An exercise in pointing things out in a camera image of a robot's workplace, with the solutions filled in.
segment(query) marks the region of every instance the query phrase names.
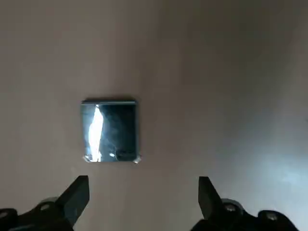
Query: metal screw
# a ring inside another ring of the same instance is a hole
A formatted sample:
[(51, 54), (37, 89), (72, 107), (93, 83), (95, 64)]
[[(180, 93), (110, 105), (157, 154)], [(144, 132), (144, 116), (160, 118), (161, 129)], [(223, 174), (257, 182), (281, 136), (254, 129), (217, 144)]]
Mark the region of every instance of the metal screw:
[(0, 213), (0, 218), (4, 218), (4, 217), (6, 217), (6, 215), (8, 215), (7, 212), (2, 212), (2, 213)]
[(46, 209), (48, 209), (48, 208), (49, 208), (49, 205), (48, 205), (48, 204), (42, 205), (42, 206), (40, 207), (41, 210), (46, 210)]
[(236, 210), (235, 206), (232, 204), (225, 205), (225, 208), (228, 212), (234, 212)]
[(277, 219), (278, 219), (278, 218), (277, 218), (277, 215), (274, 214), (274, 213), (267, 213), (267, 214), (266, 214), (266, 217), (267, 217), (268, 219), (270, 219), (270, 220), (277, 220)]

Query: gray table surface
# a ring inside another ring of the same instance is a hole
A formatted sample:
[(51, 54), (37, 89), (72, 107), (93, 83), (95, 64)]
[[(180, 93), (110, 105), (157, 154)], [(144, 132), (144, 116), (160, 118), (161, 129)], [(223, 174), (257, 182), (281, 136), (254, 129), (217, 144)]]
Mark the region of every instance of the gray table surface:
[[(304, 1), (4, 0), (1, 207), (25, 212), (77, 175), (76, 230), (189, 230), (200, 175), (254, 215), (308, 229)], [(140, 102), (138, 164), (89, 164), (80, 102)]]

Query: reflective square object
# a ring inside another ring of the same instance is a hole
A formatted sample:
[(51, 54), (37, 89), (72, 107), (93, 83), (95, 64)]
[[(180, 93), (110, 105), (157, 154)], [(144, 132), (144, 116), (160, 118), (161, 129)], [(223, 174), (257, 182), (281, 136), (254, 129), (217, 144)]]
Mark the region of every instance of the reflective square object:
[(81, 115), (86, 161), (140, 161), (136, 101), (86, 100)]

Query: black plastic part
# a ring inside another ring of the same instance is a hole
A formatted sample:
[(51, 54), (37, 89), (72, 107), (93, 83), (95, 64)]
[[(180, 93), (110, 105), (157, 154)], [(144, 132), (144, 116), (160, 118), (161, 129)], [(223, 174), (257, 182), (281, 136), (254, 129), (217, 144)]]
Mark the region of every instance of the black plastic part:
[(264, 210), (254, 217), (236, 201), (223, 202), (208, 177), (199, 178), (198, 197), (205, 219), (193, 231), (298, 231), (282, 213)]
[(40, 203), (22, 215), (0, 209), (0, 231), (72, 231), (89, 198), (88, 176), (79, 176), (56, 202)]
[(73, 227), (90, 199), (89, 178), (79, 176), (56, 200), (55, 204), (64, 212)]

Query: gray surface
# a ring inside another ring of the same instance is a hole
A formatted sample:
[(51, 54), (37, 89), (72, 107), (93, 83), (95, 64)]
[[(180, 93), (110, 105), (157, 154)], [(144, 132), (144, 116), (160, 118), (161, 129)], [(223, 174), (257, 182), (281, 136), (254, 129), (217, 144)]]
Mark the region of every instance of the gray surface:
[[(188, 230), (197, 177), (251, 213), (308, 229), (304, 1), (0, 4), (1, 207), (20, 211), (88, 174), (76, 230)], [(83, 159), (79, 104), (140, 100), (139, 165)]]

